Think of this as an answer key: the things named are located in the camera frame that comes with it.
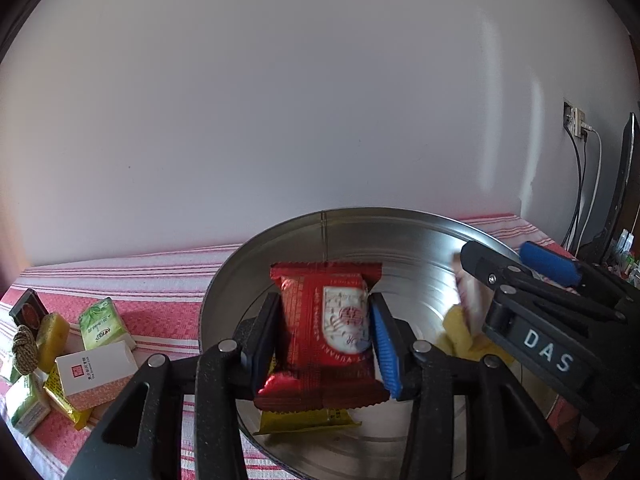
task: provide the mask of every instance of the white cable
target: white cable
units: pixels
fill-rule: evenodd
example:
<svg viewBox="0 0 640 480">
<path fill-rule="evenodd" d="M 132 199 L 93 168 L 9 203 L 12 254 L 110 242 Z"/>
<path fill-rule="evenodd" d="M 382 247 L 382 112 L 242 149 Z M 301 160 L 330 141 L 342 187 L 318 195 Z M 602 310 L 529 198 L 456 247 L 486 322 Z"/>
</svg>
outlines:
<svg viewBox="0 0 640 480">
<path fill-rule="evenodd" d="M 582 212 L 582 207 L 583 207 L 582 200 L 580 200 L 580 209 L 578 210 L 578 218 L 575 219 L 574 227 L 571 229 L 571 235 L 569 236 L 569 239 L 566 241 L 565 249 L 567 251 L 570 250 L 569 247 L 571 247 L 571 243 L 574 241 L 574 238 L 578 234 L 578 224 L 580 222 L 580 213 Z"/>
<path fill-rule="evenodd" d="M 583 128 L 585 130 L 589 130 L 590 132 L 593 132 L 598 137 L 598 173 L 596 174 L 596 185 L 593 188 L 593 195 L 591 196 L 591 205 L 589 206 L 589 211 L 587 213 L 587 218 L 585 219 L 584 224 L 582 224 L 582 231 L 580 232 L 580 237 L 578 238 L 578 244 L 576 245 L 576 248 L 575 248 L 575 253 L 576 254 L 578 253 L 578 250 L 580 249 L 580 242 L 582 241 L 582 235 L 584 234 L 585 227 L 587 227 L 587 222 L 589 221 L 589 216 L 591 216 L 591 209 L 593 209 L 593 203 L 596 200 L 596 192 L 598 191 L 598 184 L 600 183 L 600 167 L 602 165 L 602 140 L 600 139 L 600 134 L 596 130 L 591 128 L 588 124 L 584 124 Z"/>
</svg>

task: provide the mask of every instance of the wall socket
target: wall socket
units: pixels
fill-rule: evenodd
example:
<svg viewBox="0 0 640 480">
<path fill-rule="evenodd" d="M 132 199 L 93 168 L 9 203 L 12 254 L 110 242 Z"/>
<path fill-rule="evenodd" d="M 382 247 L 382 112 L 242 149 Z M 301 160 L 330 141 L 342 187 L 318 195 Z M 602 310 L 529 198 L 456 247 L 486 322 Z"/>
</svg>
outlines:
<svg viewBox="0 0 640 480">
<path fill-rule="evenodd" d="M 564 102 L 564 124 L 574 137 L 583 139 L 581 124 L 584 123 L 584 112 L 571 103 Z"/>
</svg>

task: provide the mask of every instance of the table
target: table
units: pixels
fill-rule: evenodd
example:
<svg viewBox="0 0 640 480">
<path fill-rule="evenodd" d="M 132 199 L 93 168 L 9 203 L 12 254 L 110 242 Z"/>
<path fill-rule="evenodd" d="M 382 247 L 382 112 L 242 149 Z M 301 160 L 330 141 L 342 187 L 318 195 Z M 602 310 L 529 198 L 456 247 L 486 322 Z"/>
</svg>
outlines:
<svg viewBox="0 0 640 480">
<path fill-rule="evenodd" d="M 561 254 L 568 253 L 526 220 L 513 214 L 463 219 L 466 223 L 517 250 L 529 240 Z M 50 312 L 59 312 L 71 324 L 67 351 L 83 348 L 78 315 L 95 301 L 110 296 L 137 343 L 134 355 L 142 364 L 162 352 L 170 359 L 198 354 L 198 315 L 209 282 L 238 245 L 202 247 L 184 251 L 108 258 L 70 264 L 30 267 L 0 301 L 0 360 L 15 333 L 9 310 L 25 289 L 37 291 Z M 0 415 L 7 421 L 0 380 Z M 62 414 L 53 411 L 29 438 L 12 431 L 18 444 L 44 480 L 60 480 L 95 426 L 104 407 L 96 408 L 85 430 L 76 431 Z M 182 420 L 182 478 L 194 479 L 193 396 L 186 396 Z M 292 479 L 242 436 L 250 479 Z"/>
</svg>

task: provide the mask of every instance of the small black box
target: small black box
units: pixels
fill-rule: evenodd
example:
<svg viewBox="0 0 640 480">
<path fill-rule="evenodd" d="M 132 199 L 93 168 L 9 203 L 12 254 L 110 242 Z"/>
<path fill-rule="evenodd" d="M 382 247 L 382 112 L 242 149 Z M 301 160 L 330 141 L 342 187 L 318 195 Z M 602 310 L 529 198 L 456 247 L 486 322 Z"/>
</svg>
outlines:
<svg viewBox="0 0 640 480">
<path fill-rule="evenodd" d="M 35 338 L 38 335 L 38 329 L 42 318 L 48 314 L 47 309 L 40 301 L 36 291 L 28 288 L 20 299 L 9 311 L 9 316 L 14 320 L 16 326 L 26 325 L 33 333 Z"/>
</svg>

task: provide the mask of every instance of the electrical cable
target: electrical cable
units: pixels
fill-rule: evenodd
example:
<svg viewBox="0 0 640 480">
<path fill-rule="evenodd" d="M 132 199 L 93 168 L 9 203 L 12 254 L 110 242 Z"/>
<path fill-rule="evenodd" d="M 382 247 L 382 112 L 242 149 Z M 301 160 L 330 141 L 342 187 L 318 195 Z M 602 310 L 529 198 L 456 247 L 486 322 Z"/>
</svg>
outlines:
<svg viewBox="0 0 640 480">
<path fill-rule="evenodd" d="M 593 209 L 593 203 L 596 200 L 596 193 L 598 192 L 598 184 L 600 183 L 600 167 L 602 166 L 602 140 L 600 139 L 600 134 L 596 130 L 591 130 L 598 137 L 598 173 L 596 173 L 596 185 L 593 188 L 593 195 L 591 196 L 591 205 L 589 206 L 589 211 L 587 211 L 587 218 L 582 225 L 582 231 L 580 232 L 580 237 L 578 238 L 578 244 L 575 247 L 575 253 L 578 253 L 580 249 L 580 242 L 582 241 L 582 235 L 584 234 L 584 229 L 587 227 L 587 222 L 589 221 L 589 217 L 591 216 L 591 210 Z"/>
<path fill-rule="evenodd" d="M 569 131 L 569 128 L 566 127 L 566 124 L 564 124 L 563 126 L 564 126 L 564 130 L 566 131 L 566 134 L 571 139 L 572 145 L 574 146 L 575 161 L 578 165 L 578 198 L 575 201 L 574 215 L 572 216 L 571 223 L 569 224 L 569 228 L 567 229 L 566 234 L 562 239 L 562 243 L 561 243 L 562 247 L 564 247 L 564 245 L 566 244 L 566 241 L 569 238 L 569 234 L 571 234 L 571 230 L 574 228 L 574 222 L 576 221 L 578 212 L 580 211 L 580 197 L 582 196 L 582 165 L 580 163 L 580 153 L 578 152 L 578 146 L 576 146 L 574 136 L 572 136 L 571 132 Z"/>
<path fill-rule="evenodd" d="M 584 189 L 584 177 L 587 175 L 587 132 L 583 132 L 584 134 L 584 142 L 582 144 L 582 151 L 583 151 L 583 156 L 582 156 L 582 179 L 580 181 L 582 189 Z M 580 197 L 580 206 L 582 206 L 582 197 Z M 580 213 L 582 213 L 582 207 L 580 207 L 580 209 L 578 209 L 578 216 L 575 218 L 575 224 L 574 224 L 574 228 L 571 231 L 571 236 L 569 236 L 569 239 L 567 240 L 567 246 L 568 246 L 568 251 L 571 254 L 574 254 L 578 252 L 578 247 L 575 245 L 575 241 L 577 240 L 578 237 L 578 226 L 580 225 Z"/>
</svg>

